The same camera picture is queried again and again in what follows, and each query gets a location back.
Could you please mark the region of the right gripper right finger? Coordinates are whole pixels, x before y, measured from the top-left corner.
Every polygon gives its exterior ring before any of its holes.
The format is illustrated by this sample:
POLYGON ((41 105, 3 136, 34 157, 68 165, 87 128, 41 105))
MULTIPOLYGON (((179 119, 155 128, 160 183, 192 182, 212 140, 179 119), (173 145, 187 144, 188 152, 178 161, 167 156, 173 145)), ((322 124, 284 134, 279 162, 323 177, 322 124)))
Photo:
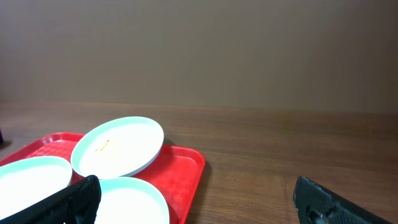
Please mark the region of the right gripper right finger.
POLYGON ((296 181, 293 202, 300 224, 391 224, 303 176, 296 181))

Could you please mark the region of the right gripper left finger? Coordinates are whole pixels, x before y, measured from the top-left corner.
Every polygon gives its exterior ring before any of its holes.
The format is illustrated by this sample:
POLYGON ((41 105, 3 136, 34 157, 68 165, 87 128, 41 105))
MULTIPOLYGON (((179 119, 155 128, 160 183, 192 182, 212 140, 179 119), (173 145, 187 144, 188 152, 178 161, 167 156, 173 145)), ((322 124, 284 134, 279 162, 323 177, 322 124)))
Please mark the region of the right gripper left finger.
POLYGON ((1 220, 1 224, 94 224, 101 201, 97 176, 89 175, 1 220))

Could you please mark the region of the light blue top plate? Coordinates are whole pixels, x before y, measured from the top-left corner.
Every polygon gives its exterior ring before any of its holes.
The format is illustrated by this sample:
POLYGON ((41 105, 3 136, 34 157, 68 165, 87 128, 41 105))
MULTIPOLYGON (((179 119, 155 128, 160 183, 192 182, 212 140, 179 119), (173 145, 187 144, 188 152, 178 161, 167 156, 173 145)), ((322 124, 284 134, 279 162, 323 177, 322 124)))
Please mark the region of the light blue top plate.
POLYGON ((103 123, 85 134, 70 156, 82 177, 130 177, 148 167, 160 153, 164 130, 153 119, 128 116, 103 123))

